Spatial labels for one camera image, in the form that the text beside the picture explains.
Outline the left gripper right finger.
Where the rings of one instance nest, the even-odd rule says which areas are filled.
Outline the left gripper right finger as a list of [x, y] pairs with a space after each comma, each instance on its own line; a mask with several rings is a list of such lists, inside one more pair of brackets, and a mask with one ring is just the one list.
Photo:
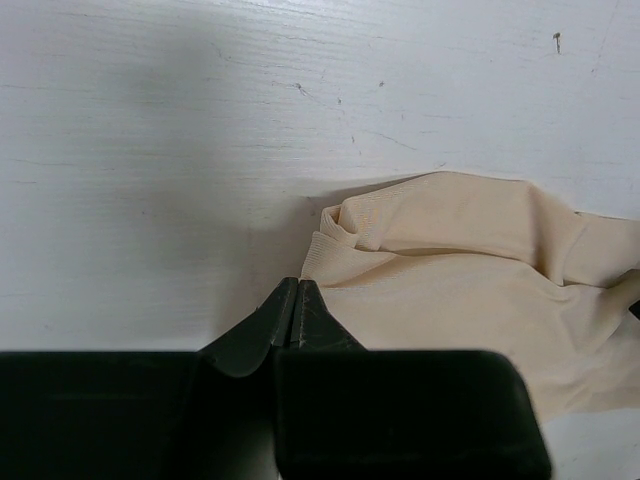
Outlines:
[[526, 385], [483, 350], [369, 350], [299, 285], [273, 360], [285, 479], [548, 479]]

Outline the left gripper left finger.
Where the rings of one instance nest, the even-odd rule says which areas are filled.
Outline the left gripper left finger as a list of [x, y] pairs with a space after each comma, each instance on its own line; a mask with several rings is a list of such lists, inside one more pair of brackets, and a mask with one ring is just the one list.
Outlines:
[[5, 479], [273, 479], [271, 356], [298, 282], [282, 280], [197, 351], [5, 351]]

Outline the beige trousers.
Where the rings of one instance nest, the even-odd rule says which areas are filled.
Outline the beige trousers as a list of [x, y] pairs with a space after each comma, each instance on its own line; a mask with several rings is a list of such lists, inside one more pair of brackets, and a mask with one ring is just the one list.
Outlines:
[[506, 356], [544, 421], [639, 404], [639, 224], [437, 172], [324, 209], [301, 276], [371, 349]]

